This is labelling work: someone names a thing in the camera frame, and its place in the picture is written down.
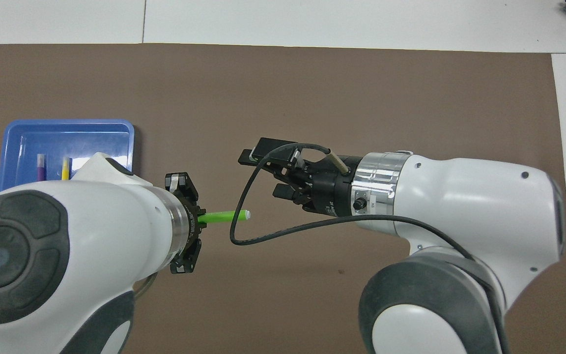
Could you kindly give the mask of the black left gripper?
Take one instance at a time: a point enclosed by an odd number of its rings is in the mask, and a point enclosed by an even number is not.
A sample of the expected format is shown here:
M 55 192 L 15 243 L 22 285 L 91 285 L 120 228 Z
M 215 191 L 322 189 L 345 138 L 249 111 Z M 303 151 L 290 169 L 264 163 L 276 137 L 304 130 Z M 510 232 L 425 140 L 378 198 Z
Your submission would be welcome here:
M 172 246 L 176 249 L 169 262 L 173 274 L 193 273 L 202 248 L 200 235 L 207 224 L 198 219 L 207 210 L 198 205 L 198 191 L 187 172 L 165 176 L 165 188 L 173 195 L 170 199 Z

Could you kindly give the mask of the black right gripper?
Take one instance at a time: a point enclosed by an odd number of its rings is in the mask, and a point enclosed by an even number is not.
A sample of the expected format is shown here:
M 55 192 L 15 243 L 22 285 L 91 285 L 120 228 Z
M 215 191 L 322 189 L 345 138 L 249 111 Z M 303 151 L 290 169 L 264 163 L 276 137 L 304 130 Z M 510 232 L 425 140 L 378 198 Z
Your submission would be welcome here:
M 258 165 L 258 163 L 276 148 L 292 141 L 273 138 L 260 138 L 252 149 L 245 149 L 238 158 L 242 165 Z M 281 183 L 276 184 L 272 195 L 276 199 L 292 201 L 301 205 L 304 211 L 333 217 L 352 215 L 352 181 L 359 166 L 361 157 L 342 157 L 344 164 L 350 169 L 342 175 L 328 158 L 317 162 L 305 160 L 305 167 L 296 167 L 279 175 Z M 293 165 L 297 161 L 297 148 L 288 148 L 270 154 L 269 163 L 276 165 Z

